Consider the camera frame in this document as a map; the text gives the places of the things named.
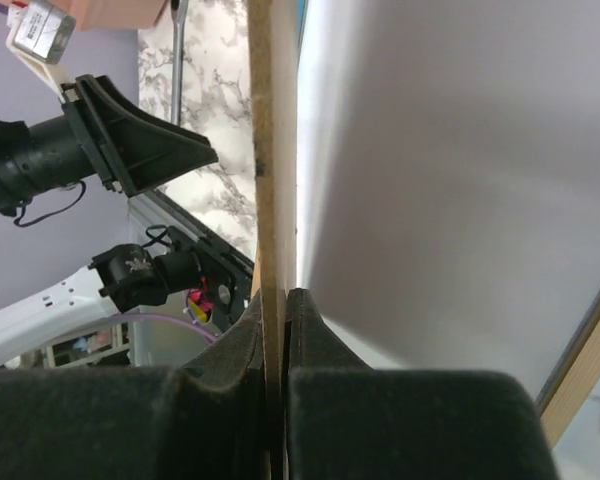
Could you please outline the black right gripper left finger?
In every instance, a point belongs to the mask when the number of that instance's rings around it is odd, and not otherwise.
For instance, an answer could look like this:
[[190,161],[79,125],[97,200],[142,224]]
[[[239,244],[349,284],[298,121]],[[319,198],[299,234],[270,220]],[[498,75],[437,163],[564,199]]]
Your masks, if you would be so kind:
[[0,370],[0,479],[266,479],[261,302],[182,367]]

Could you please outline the printed photo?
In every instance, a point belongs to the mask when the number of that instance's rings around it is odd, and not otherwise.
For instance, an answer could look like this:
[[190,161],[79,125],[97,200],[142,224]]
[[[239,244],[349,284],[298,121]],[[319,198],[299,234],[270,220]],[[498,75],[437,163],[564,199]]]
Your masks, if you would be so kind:
[[313,1],[298,107],[322,315],[539,394],[600,290],[600,1]]

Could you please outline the brown cardboard backing board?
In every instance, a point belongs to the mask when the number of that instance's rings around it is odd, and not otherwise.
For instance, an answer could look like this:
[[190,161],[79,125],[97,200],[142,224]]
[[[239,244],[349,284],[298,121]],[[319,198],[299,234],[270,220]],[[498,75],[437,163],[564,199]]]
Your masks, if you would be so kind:
[[287,294],[296,285],[296,2],[249,2],[248,36],[267,443],[271,476],[285,479],[285,317]]

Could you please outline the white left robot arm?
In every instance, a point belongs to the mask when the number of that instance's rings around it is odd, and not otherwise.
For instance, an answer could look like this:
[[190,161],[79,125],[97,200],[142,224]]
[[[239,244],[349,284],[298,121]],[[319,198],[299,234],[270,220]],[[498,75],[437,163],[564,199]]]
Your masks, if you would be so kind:
[[[218,159],[205,136],[140,110],[107,76],[80,76],[61,96],[56,118],[34,126],[0,121],[0,213],[17,227],[36,196],[83,186],[88,177],[135,197]],[[115,246],[0,310],[0,366],[102,319],[160,306],[203,276],[191,240],[178,239],[160,256],[137,244]]]

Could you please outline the blue wooden picture frame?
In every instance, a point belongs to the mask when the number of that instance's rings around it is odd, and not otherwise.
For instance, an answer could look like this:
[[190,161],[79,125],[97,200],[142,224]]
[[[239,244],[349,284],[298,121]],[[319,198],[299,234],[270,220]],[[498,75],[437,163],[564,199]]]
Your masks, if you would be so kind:
[[[253,291],[260,297],[259,254]],[[600,379],[600,292],[557,361],[538,399],[550,445],[556,445]]]

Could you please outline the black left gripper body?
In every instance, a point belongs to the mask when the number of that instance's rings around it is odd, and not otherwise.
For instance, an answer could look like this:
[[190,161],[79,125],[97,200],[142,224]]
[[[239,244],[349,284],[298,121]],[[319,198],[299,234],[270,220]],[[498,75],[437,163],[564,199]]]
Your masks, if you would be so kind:
[[31,200],[97,173],[66,117],[0,121],[0,200]]

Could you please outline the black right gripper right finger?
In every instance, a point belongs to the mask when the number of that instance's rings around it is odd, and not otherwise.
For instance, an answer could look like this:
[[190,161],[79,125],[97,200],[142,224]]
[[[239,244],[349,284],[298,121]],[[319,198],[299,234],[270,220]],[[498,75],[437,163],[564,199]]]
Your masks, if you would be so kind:
[[555,479],[535,405],[492,371],[376,370],[287,298],[287,437],[294,479]]

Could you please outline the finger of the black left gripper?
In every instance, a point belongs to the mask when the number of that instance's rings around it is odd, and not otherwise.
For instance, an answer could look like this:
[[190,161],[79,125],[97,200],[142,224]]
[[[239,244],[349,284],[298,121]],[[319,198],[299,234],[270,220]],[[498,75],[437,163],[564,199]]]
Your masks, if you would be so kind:
[[105,188],[136,196],[218,161],[207,137],[142,111],[109,77],[74,88],[74,133]]

